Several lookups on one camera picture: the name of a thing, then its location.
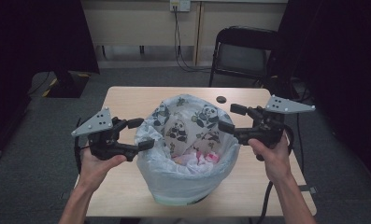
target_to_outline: black cable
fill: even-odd
[[[288,154],[290,155],[291,151],[293,150],[293,141],[294,141],[293,130],[288,125],[284,125],[284,130],[290,140],[290,143],[288,145]],[[269,181],[269,183],[267,184],[266,192],[264,194],[264,205],[262,207],[262,212],[257,221],[257,224],[260,224],[264,221],[264,218],[266,216],[267,204],[269,202],[269,195],[270,195],[270,191],[272,190],[272,187],[273,187],[273,183],[272,181]]]
[[[173,7],[173,10],[174,10],[174,16],[175,16],[175,19],[176,19],[176,30],[175,30],[175,33],[174,33],[174,49],[176,51],[176,60],[177,60],[178,66],[185,72],[209,73],[209,72],[206,72],[204,70],[211,70],[211,68],[192,68],[188,64],[185,63],[185,60],[184,60],[183,55],[182,55],[182,50],[181,50],[181,38],[180,38],[180,33],[179,33],[177,7]],[[187,70],[179,64],[178,56],[181,57],[181,60],[185,64],[186,68],[191,69],[191,70]]]
[[[45,77],[45,80],[43,80],[42,81],[42,83],[40,83],[39,84],[39,86],[38,87],[36,87],[33,91],[30,91],[29,93],[28,93],[28,95],[31,95],[31,94],[33,94],[34,92],[36,92],[45,82],[46,82],[46,80],[48,80],[48,77],[49,77],[49,75],[50,75],[50,72],[48,72],[48,74],[46,75],[46,77]]]
[[[304,173],[304,159],[305,159],[305,156],[304,156],[304,147],[303,147],[303,144],[302,144],[302,137],[301,137],[301,128],[300,128],[300,125],[299,125],[299,113],[296,114],[296,127],[298,129],[298,139],[299,139],[299,147],[300,147],[300,151],[301,151],[301,172],[302,174]]]
[[[269,195],[270,195],[270,191],[272,190],[272,187],[273,187],[273,183],[272,181],[269,181],[269,183],[267,184],[266,193],[264,194],[264,206],[262,207],[262,213],[261,213],[260,218],[257,221],[257,224],[260,224],[264,221],[264,217],[266,216],[267,204],[269,202]]]
[[[77,127],[80,125],[81,119],[78,119]],[[81,148],[79,147],[79,136],[75,138],[75,145],[74,145],[74,155],[75,155],[75,162],[77,163],[78,173],[80,174],[82,161],[80,159],[80,151]]]

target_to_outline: electrical outlet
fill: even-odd
[[[174,8],[179,11],[179,0],[170,0],[170,11],[174,11]]]
[[[170,11],[174,11],[177,8],[177,12],[189,12],[191,11],[191,0],[170,0]]]

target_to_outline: person's left hand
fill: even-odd
[[[122,155],[114,156],[107,161],[100,161],[92,155],[88,147],[83,149],[80,154],[83,154],[83,158],[78,186],[82,186],[90,192],[95,192],[100,187],[110,169],[126,161],[126,157]]]

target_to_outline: gray carpet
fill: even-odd
[[[47,73],[37,74],[33,88]],[[41,97],[54,78],[33,94],[20,126],[0,160],[0,223],[57,223],[68,192],[77,178],[73,156],[74,130],[79,117],[98,111],[111,86],[206,87],[208,73],[186,73],[177,67],[102,69],[91,77],[79,99]],[[247,88],[252,81],[216,77],[215,87]],[[305,178],[317,190],[313,199],[319,223],[371,223],[371,176],[346,146],[335,139],[319,110],[300,115],[305,151]],[[286,117],[296,131],[296,116]],[[294,153],[300,160],[299,141]],[[95,217],[91,223],[119,223],[117,218]],[[284,223],[267,217],[264,223]]]

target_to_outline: metal bracket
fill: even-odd
[[[311,112],[316,110],[314,105],[303,105],[272,95],[265,107],[266,111],[276,112],[279,114],[295,114],[303,112]]]
[[[109,108],[106,106],[71,133],[73,137],[88,133],[98,133],[112,128],[112,119]]]

